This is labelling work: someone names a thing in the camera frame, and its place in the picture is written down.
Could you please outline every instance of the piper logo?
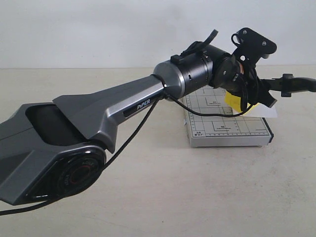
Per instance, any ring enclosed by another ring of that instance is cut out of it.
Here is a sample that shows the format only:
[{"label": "piper logo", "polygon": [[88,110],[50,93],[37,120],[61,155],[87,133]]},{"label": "piper logo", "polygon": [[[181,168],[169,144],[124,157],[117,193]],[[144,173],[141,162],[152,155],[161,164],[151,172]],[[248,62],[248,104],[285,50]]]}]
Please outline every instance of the piper logo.
[{"label": "piper logo", "polygon": [[150,99],[144,101],[143,103],[139,104],[137,106],[137,110],[140,110],[141,108],[143,108],[144,106],[148,105],[150,103]]}]

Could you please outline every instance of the robotic arm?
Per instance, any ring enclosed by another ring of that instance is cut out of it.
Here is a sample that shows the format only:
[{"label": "robotic arm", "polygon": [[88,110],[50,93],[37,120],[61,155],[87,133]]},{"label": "robotic arm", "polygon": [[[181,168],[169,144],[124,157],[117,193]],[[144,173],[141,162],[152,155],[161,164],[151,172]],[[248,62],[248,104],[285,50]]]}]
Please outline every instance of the robotic arm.
[{"label": "robotic arm", "polygon": [[114,153],[118,125],[158,100],[178,100],[205,86],[221,87],[247,103],[271,107],[269,90],[289,97],[316,92],[316,81],[284,74],[259,79],[255,65],[277,46],[249,28],[232,36],[233,54],[196,41],[180,55],[158,64],[153,74],[85,95],[63,95],[53,103],[22,105],[0,124],[0,200],[20,205],[78,194],[90,187]]}]

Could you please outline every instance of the background wall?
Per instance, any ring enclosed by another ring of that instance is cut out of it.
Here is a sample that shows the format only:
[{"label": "background wall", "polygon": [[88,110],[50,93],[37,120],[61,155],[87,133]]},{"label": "background wall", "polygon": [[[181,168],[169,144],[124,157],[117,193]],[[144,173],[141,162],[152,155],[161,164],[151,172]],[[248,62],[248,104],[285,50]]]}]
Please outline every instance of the background wall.
[{"label": "background wall", "polygon": [[153,67],[204,40],[234,50],[250,27],[278,45],[267,64],[316,64],[315,0],[2,0],[0,68]]}]

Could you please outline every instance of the white tabletop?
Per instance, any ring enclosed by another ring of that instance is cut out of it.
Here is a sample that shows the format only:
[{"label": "white tabletop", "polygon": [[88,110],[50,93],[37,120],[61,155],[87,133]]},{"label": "white tabletop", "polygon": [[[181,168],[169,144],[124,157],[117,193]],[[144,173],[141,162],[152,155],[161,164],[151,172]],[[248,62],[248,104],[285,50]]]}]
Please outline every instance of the white tabletop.
[{"label": "white tabletop", "polygon": [[[315,66],[258,67],[316,78]],[[0,70],[0,122],[21,105],[91,93],[152,69]],[[87,191],[0,217],[1,237],[314,237],[316,94],[278,99],[266,147],[191,148],[183,109],[161,101],[120,157]],[[119,147],[144,112],[118,128]],[[12,208],[0,203],[0,210]]]}]

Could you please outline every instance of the yellow tag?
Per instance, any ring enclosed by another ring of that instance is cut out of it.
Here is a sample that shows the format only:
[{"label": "yellow tag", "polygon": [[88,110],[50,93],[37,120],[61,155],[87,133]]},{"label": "yellow tag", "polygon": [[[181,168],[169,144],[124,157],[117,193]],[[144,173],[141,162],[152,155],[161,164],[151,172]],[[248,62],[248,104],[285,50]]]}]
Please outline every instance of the yellow tag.
[{"label": "yellow tag", "polygon": [[234,110],[236,110],[239,113],[241,113],[240,101],[241,101],[240,97],[234,96],[231,93],[229,93],[228,91],[226,91],[225,103],[228,104],[230,107],[232,107]]}]

